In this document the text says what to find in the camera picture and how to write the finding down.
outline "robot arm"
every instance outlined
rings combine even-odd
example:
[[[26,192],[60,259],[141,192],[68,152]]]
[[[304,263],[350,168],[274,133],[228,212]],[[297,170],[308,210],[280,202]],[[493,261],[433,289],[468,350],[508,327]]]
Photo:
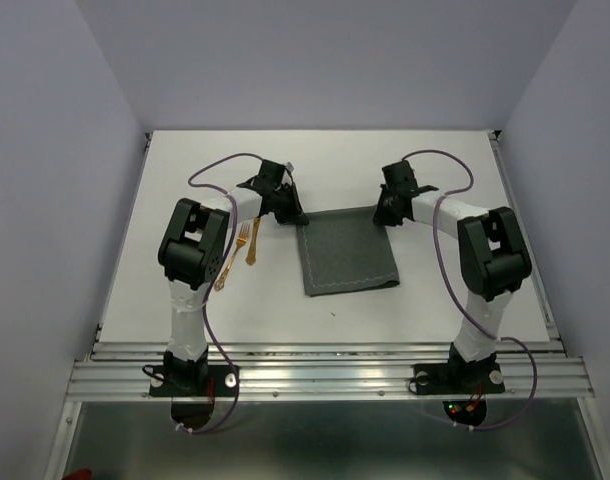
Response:
[[[404,219],[433,225],[442,194],[433,186],[419,187],[406,160],[383,168],[385,184],[374,214],[377,225],[402,225]],[[507,207],[492,210],[444,198],[438,211],[438,230],[458,241],[461,274],[468,288],[461,329],[444,368],[431,370],[419,394],[468,393],[485,383],[486,393],[504,391],[502,383],[487,385],[495,362],[495,338],[513,292],[531,274],[532,264],[516,215]],[[485,334],[467,316],[489,334]]]
[[[239,223],[267,213],[282,225],[309,222],[290,168],[263,160],[258,175],[228,193],[236,201]],[[158,252],[172,296],[172,335],[163,367],[155,373],[187,395],[197,391],[207,376],[203,305],[225,260],[231,210],[225,195],[202,203],[179,200]],[[197,232],[202,233],[198,241],[186,236]]]

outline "purple wall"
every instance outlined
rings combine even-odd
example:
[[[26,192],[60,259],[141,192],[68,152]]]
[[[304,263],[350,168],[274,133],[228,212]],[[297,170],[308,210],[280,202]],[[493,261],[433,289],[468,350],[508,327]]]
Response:
[[[579,0],[501,147],[556,323],[610,433],[610,0]]]
[[[500,128],[574,0],[77,0],[154,128]]]
[[[142,153],[75,3],[0,0],[0,479],[43,476]]]

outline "gray napkin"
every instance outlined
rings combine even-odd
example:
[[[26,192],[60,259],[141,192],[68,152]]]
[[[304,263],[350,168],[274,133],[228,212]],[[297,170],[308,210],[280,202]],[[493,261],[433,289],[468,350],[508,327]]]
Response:
[[[309,225],[297,227],[306,295],[358,292],[400,283],[387,232],[372,223],[375,208],[307,213]]]

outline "white tabletop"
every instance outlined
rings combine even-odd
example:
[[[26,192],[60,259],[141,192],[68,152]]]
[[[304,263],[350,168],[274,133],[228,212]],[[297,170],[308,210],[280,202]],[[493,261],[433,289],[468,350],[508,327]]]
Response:
[[[474,188],[459,198],[482,207],[507,205],[486,132],[438,131],[157,131],[154,133],[134,211],[104,316],[102,342],[166,342],[170,295],[156,255],[176,201],[213,197],[188,187],[196,170],[236,152],[291,162],[306,212],[374,205],[381,168],[421,148],[461,157],[472,169]],[[436,155],[412,159],[419,185],[441,190],[467,183],[453,161]],[[253,176],[259,162],[240,158],[207,172],[205,182],[231,189]],[[257,262],[246,250],[225,288],[208,306],[212,326],[224,342],[355,343],[450,342],[461,316],[442,283],[431,228],[406,222],[388,229],[398,265],[398,287],[310,298],[303,292],[294,227],[263,217]],[[457,242],[441,235],[450,278],[465,302]],[[507,309],[501,335],[547,341],[534,283],[523,282]]]

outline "shiny metal floor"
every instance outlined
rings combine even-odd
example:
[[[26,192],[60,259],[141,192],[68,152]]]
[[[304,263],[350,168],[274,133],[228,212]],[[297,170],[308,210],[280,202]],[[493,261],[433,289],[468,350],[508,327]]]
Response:
[[[522,401],[489,403],[486,423]],[[66,472],[118,479],[599,479],[573,399],[537,400],[516,424],[467,433],[418,413],[438,403],[239,404],[221,431],[174,432],[169,405],[83,406]]]

